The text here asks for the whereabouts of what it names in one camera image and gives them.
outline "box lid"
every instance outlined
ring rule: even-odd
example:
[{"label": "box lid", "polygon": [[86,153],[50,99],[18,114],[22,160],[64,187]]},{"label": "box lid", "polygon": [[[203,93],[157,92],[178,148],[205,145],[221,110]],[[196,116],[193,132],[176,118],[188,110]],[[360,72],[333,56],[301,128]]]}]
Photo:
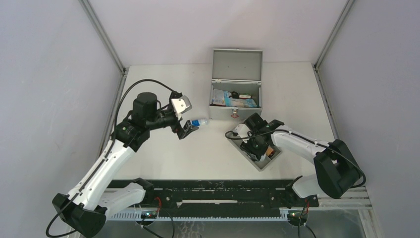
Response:
[{"label": "box lid", "polygon": [[263,52],[214,49],[213,79],[261,81]]}]

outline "toolbox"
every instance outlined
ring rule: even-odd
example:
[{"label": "toolbox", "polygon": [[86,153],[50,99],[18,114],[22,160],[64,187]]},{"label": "toolbox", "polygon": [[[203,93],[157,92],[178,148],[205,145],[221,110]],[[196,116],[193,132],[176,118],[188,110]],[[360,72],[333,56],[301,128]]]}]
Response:
[{"label": "toolbox", "polygon": [[[261,115],[261,71],[263,52],[260,50],[214,49],[210,92],[210,119],[243,121],[253,113]],[[226,107],[212,104],[213,90],[249,94],[256,108]]]}]

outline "box latch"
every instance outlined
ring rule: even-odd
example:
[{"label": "box latch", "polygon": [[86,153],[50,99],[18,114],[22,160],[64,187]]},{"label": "box latch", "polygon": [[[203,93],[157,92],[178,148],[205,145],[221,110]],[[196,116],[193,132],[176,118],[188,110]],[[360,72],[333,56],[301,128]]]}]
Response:
[{"label": "box latch", "polygon": [[230,115],[232,118],[238,118],[238,109],[237,108],[232,108],[232,115]]}]

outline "robotic arm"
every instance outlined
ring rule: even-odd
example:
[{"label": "robotic arm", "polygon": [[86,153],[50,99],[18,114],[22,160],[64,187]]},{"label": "robotic arm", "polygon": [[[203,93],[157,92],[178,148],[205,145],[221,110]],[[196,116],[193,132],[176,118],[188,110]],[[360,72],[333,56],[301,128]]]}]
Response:
[{"label": "robotic arm", "polygon": [[236,134],[240,137],[226,137],[242,139],[241,150],[254,161],[264,159],[268,146],[276,146],[286,148],[314,164],[316,174],[297,177],[286,188],[289,193],[285,200],[289,204],[320,193],[338,199],[354,187],[360,177],[364,181],[357,186],[362,186],[366,180],[349,148],[339,139],[331,143],[312,139],[293,131],[281,121],[267,123],[256,113],[235,128]]},{"label": "robotic arm", "polygon": [[[179,139],[198,129],[188,120],[180,125],[182,114],[192,109],[191,103],[182,93],[173,91],[169,104],[157,108],[155,94],[145,92],[137,96],[126,118],[118,124],[105,150],[82,180],[66,195],[58,193],[52,203],[57,215],[86,238],[96,235],[107,218],[119,211],[140,203],[145,197],[147,182],[136,181],[113,193],[104,193],[121,166],[130,159],[150,137],[150,131],[171,127]],[[48,237],[52,236],[47,227]]]}]

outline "plastic bottle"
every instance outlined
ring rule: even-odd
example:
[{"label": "plastic bottle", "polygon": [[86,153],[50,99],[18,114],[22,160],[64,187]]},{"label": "plastic bottle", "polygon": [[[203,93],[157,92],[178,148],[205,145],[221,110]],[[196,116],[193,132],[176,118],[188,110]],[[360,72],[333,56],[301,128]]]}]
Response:
[{"label": "plastic bottle", "polygon": [[197,119],[197,120],[192,120],[191,124],[195,125],[195,126],[200,126],[200,125],[207,125],[208,122],[209,121],[207,120],[207,118],[200,118],[200,119]]}]

